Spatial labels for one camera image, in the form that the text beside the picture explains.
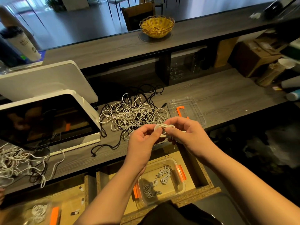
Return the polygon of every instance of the wicker basket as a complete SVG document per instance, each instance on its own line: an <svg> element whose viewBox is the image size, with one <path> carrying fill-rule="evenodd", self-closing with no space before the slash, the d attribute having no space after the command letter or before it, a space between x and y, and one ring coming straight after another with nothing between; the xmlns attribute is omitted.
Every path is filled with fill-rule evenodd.
<svg viewBox="0 0 300 225"><path fill-rule="evenodd" d="M174 27L174 19L165 16L149 16L140 22L143 33L152 38L165 37Z"/></svg>

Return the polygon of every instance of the wooden counter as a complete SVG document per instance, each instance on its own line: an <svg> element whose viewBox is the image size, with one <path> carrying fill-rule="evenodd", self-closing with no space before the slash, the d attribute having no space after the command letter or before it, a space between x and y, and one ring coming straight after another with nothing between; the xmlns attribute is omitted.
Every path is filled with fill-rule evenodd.
<svg viewBox="0 0 300 225"><path fill-rule="evenodd" d="M253 79L244 78L237 70L204 76L194 80L168 86L160 96L155 96L153 102L157 107L171 99L192 96L198 104L206 120L205 128L230 121L232 119L253 113L286 101L283 91L257 86ZM107 137L101 139L101 144L115 145L120 132L110 131L110 124L104 125ZM116 150L103 147L96 157L91 157L90 150L94 145L68 151L65 160L58 165L54 178L87 169L112 159L126 155L127 142L121 141ZM46 178L49 178L54 163L62 159L62 154L52 156L48 162ZM32 186L28 177L21 178L7 187L6 194Z"/></svg>
<svg viewBox="0 0 300 225"><path fill-rule="evenodd" d="M183 45L204 42L211 38L240 36L300 18L300 11L289 14L280 21L266 21L263 17L258 20L249 18L254 12L262 12L267 6L268 3L265 3L175 23L171 36L161 42L144 42L139 38L142 32L137 30L47 50L43 64L73 60L83 69L122 59L130 62L137 57L157 54Z"/></svg>

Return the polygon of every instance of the chair back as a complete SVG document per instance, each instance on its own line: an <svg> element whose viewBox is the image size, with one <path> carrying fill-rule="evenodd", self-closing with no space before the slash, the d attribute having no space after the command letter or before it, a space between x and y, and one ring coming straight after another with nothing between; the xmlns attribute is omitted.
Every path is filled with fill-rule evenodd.
<svg viewBox="0 0 300 225"><path fill-rule="evenodd" d="M155 15L155 4L153 0L151 2L121 9L128 31L140 29L140 22L143 19Z"/></svg>

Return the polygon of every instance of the hand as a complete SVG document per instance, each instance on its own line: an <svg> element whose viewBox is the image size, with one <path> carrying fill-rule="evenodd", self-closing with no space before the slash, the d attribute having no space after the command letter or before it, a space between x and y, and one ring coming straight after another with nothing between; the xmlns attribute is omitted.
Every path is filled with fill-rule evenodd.
<svg viewBox="0 0 300 225"><path fill-rule="evenodd" d="M0 205L2 204L4 200L4 189L0 188Z"/></svg>
<svg viewBox="0 0 300 225"><path fill-rule="evenodd" d="M160 138L162 128L154 131L154 127L155 124L143 125L133 131L129 137L124 165L134 168L139 176L145 171L153 145L164 141L164 138Z"/></svg>
<svg viewBox="0 0 300 225"><path fill-rule="evenodd" d="M167 127L165 132L174 138L178 138L185 148L194 154L201 163L206 164L208 160L221 152L208 137L199 122L184 117L172 117L166 120L165 124L176 127Z"/></svg>

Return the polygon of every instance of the stack of paper cups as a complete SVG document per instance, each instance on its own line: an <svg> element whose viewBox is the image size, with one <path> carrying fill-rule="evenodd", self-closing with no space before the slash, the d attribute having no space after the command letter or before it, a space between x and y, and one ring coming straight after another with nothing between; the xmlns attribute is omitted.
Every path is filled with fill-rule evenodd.
<svg viewBox="0 0 300 225"><path fill-rule="evenodd" d="M1 30L0 34L4 39L9 41L15 48L17 48L22 54L24 54L29 60L37 61L42 58L20 27L9 26Z"/></svg>

